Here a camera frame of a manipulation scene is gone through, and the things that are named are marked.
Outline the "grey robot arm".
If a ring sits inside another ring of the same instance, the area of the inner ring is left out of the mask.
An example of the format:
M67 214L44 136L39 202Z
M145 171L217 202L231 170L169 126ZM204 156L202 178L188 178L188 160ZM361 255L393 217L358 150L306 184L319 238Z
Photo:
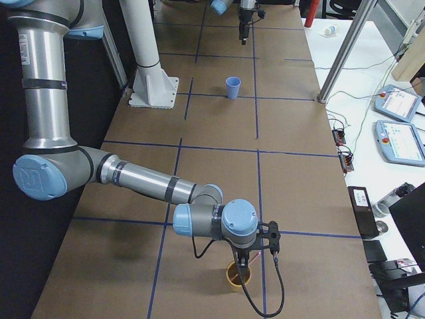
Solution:
M209 1L211 9L218 15L223 15L227 9L234 3L231 0L212 0ZM255 0L241 0L238 5L238 32L241 45L245 45L249 37L250 25L256 9Z
M179 235L226 241L246 267L260 248L258 217L244 199L224 203L221 189L198 185L79 145L70 135L64 39L101 39L101 1L2 1L18 32L29 137L13 165L19 189L48 201L88 183L112 184L175 205Z

